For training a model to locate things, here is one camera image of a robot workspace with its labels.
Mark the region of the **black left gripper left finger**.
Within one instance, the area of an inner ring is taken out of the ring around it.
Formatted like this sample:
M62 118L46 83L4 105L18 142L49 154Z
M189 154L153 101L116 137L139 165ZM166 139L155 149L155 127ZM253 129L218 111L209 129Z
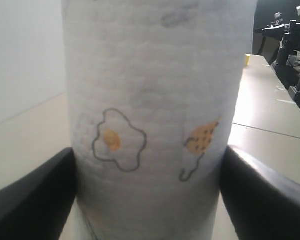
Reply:
M0 240L58 240L77 195L74 151L68 147L0 190Z

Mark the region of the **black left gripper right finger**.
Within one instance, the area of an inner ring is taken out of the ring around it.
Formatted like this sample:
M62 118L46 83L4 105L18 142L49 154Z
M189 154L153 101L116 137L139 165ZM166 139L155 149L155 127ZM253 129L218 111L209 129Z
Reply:
M300 184L229 145L220 191L240 240L300 240Z

